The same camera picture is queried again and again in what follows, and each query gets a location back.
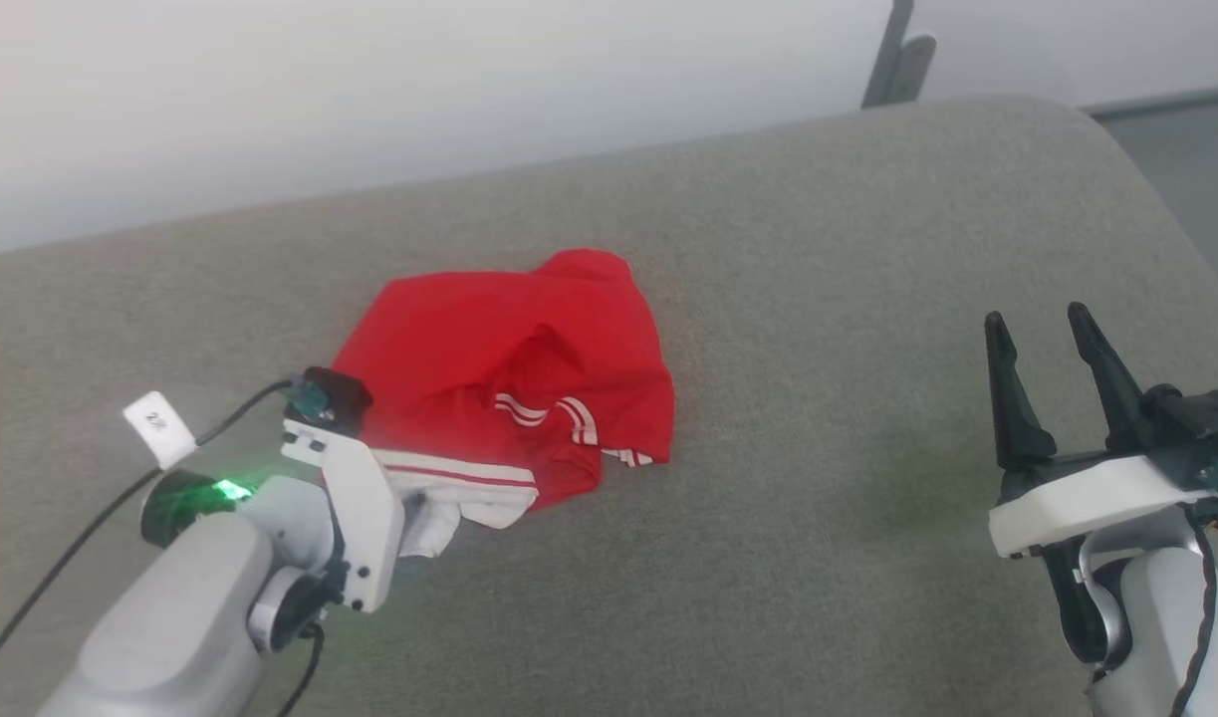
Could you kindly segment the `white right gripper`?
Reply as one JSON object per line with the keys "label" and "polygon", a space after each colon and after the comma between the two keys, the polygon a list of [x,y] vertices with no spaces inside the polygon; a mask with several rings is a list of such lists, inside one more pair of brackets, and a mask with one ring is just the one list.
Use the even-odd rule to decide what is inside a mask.
{"label": "white right gripper", "polygon": [[[1108,428],[1105,449],[1138,452],[1149,439],[1142,393],[1083,303],[1067,308],[1069,330],[1093,381]],[[988,385],[998,464],[1005,471],[1050,463],[1055,437],[1043,430],[1017,371],[1018,351],[1001,312],[985,317]],[[1082,663],[1122,663],[1132,648],[1121,596],[1097,579],[1095,558],[1119,551],[1196,551],[1218,519],[1213,491],[1185,489],[1153,460],[1104,460],[1035,487],[988,512],[1000,558],[1040,558],[1058,600],[1061,631]]]}

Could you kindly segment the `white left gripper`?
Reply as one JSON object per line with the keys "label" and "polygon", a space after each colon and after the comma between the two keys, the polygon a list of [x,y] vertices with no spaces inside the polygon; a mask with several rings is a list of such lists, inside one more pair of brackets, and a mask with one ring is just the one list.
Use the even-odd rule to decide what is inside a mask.
{"label": "white left gripper", "polygon": [[368,446],[286,418],[281,453],[317,467],[326,491],[334,544],[325,562],[333,599],[343,607],[378,612],[389,598],[406,512],[389,476]]}

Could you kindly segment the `red garment with white trim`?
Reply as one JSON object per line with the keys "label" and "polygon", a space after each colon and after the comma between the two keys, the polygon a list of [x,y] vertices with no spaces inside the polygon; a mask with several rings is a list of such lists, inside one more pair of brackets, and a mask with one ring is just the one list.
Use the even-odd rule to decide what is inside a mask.
{"label": "red garment with white trim", "polygon": [[671,458],[674,379],[643,291],[609,251],[393,280],[334,369],[371,394],[361,441],[391,489],[421,502],[404,558],[438,558],[463,522],[504,530],[592,493],[608,458]]}

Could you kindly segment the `grey fabric sofa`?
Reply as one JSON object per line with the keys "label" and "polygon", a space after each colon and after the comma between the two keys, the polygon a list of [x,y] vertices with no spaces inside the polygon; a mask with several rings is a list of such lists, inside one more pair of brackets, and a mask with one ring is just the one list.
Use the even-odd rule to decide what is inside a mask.
{"label": "grey fabric sofa", "polygon": [[982,323],[1065,453],[1106,427],[1067,323],[1218,387],[1218,278],[1078,111],[972,99],[158,224],[0,254],[0,631],[152,458],[330,362],[393,278],[620,254],[667,466],[334,609],[294,717],[1091,717],[1040,562],[991,549]]}

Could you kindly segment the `grey post foot bracket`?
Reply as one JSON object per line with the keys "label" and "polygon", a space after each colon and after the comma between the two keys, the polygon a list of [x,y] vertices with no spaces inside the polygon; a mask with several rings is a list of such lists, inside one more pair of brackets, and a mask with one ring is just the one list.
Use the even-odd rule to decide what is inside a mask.
{"label": "grey post foot bracket", "polygon": [[917,102],[931,73],[937,40],[932,35],[907,38],[898,54],[898,65],[892,79],[889,99],[892,103]]}

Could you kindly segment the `grey metal post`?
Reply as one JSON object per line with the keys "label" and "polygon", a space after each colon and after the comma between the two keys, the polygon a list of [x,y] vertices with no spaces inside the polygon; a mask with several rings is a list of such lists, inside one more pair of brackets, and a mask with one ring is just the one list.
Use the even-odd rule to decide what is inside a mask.
{"label": "grey metal post", "polygon": [[892,0],[889,19],[883,29],[871,73],[868,73],[860,110],[881,108],[881,106],[917,100],[918,90],[914,89],[914,82],[901,82],[898,69],[912,13],[914,0]]}

